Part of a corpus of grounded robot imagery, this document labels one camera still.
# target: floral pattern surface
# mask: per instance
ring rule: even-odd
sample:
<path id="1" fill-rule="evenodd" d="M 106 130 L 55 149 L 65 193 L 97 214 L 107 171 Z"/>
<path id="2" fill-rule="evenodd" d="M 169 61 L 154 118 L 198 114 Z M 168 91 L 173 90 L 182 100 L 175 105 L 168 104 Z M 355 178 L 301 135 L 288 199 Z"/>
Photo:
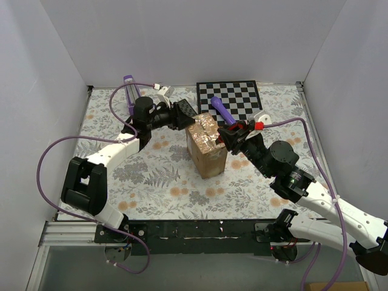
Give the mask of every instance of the floral pattern surface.
<path id="1" fill-rule="evenodd" d="M 263 109 L 272 122 L 293 117 L 306 119 L 298 91 L 293 85 L 263 85 L 259 95 Z M 109 111 L 108 100 L 113 90 L 93 90 L 81 134 L 115 139 L 122 129 Z M 141 89 L 142 96 L 155 99 L 155 91 Z M 186 98 L 194 109 L 195 87 L 177 87 L 172 101 Z M 125 94 L 120 90 L 113 100 L 115 112 L 128 117 Z M 276 140 L 289 142 L 299 154 L 298 165 L 324 182 L 312 159 L 300 122 L 263 132 L 266 146 Z M 86 157 L 105 144 L 79 140 L 75 155 Z M 228 154 L 225 172 L 202 179 L 187 153 L 186 133 L 168 128 L 152 132 L 152 139 L 138 154 L 123 161 L 108 177 L 109 202 L 130 219 L 247 219 L 276 218 L 284 208 L 320 217 L 309 209 L 281 199 L 243 154 Z M 61 207 L 85 215 L 67 204 Z M 63 213 L 58 220 L 74 219 Z"/>

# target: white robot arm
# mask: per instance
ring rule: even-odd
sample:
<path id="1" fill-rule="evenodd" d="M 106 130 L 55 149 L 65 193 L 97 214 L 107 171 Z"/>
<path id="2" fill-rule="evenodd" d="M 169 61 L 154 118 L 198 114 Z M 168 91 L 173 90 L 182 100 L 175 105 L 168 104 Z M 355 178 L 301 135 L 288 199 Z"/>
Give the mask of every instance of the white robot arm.
<path id="1" fill-rule="evenodd" d="M 257 121 L 254 116 L 248 123 L 238 121 L 218 129 L 218 142 L 224 142 L 233 155 L 243 153 L 264 177 L 275 177 L 270 187 L 280 197 L 311 209 L 334 224 L 314 221 L 285 209 L 263 235 L 278 242 L 307 238 L 342 249 L 343 234 L 338 227 L 341 223 L 335 207 L 338 203 L 346 226 L 348 247 L 358 263 L 374 273 L 387 275 L 388 222 L 363 212 L 341 198 L 332 199 L 321 183 L 296 165 L 299 156 L 288 142 L 275 141 L 267 148 L 262 134 L 252 136 L 256 129 L 264 128 Z"/>
<path id="2" fill-rule="evenodd" d="M 123 223 L 128 217 L 108 202 L 108 175 L 126 158 L 146 146 L 153 129 L 166 125 L 172 130 L 182 130 L 195 123 L 193 117 L 196 112 L 185 99 L 173 104 L 167 102 L 170 101 L 163 100 L 156 105 L 149 97 L 138 98 L 133 108 L 133 116 L 127 120 L 127 123 L 131 123 L 138 132 L 135 139 L 107 145 L 83 159 L 74 157 L 67 169 L 61 195 L 62 202 L 91 214 L 103 224 L 122 230 Z M 124 126 L 117 139 L 126 140 L 134 135 L 132 129 Z"/>

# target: black and white checkerboard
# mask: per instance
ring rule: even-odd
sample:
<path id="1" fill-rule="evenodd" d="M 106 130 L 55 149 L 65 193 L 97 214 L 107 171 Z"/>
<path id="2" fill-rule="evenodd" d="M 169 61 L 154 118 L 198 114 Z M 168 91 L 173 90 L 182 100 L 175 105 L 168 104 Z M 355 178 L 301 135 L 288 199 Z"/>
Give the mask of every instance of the black and white checkerboard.
<path id="1" fill-rule="evenodd" d="M 201 82 L 196 84 L 199 113 L 209 112 L 219 126 L 224 118 L 213 108 L 210 99 L 217 96 L 233 118 L 247 120 L 248 116 L 261 107 L 256 81 Z"/>

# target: white bracket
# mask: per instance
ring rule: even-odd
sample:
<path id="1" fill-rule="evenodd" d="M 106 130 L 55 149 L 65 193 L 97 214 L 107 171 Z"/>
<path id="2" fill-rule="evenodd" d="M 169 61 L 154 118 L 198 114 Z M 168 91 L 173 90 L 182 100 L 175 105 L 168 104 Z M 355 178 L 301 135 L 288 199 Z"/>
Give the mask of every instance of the white bracket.
<path id="1" fill-rule="evenodd" d="M 253 112 L 248 117 L 248 122 L 252 120 L 254 120 L 255 122 L 262 122 L 264 123 L 264 125 L 272 124 L 271 117 L 267 114 L 265 110 L 259 110 L 259 111 Z M 245 138 L 245 140 L 253 138 L 254 136 L 258 135 L 261 132 L 262 130 L 252 130 Z"/>
<path id="2" fill-rule="evenodd" d="M 172 95 L 172 93 L 174 92 L 174 88 L 169 86 L 169 87 L 162 87 L 158 92 L 157 92 L 157 97 L 159 98 L 159 100 L 161 102 L 164 102 L 167 104 L 168 108 L 171 107 L 171 103 L 170 103 L 170 97 Z"/>

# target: purple marker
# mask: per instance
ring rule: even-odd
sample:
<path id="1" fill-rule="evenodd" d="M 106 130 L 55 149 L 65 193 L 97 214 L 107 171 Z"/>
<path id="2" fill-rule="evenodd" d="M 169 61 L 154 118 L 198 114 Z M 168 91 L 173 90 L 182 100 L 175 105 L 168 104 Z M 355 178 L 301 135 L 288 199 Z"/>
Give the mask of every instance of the purple marker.
<path id="1" fill-rule="evenodd" d="M 217 96 L 214 96 L 210 99 L 210 102 L 212 103 L 212 106 L 217 109 L 219 114 L 221 114 L 221 116 L 225 119 L 225 122 L 228 125 L 232 125 L 232 124 L 236 123 L 233 116 L 225 108 L 224 104 L 222 104 L 221 99 L 219 99 Z"/>

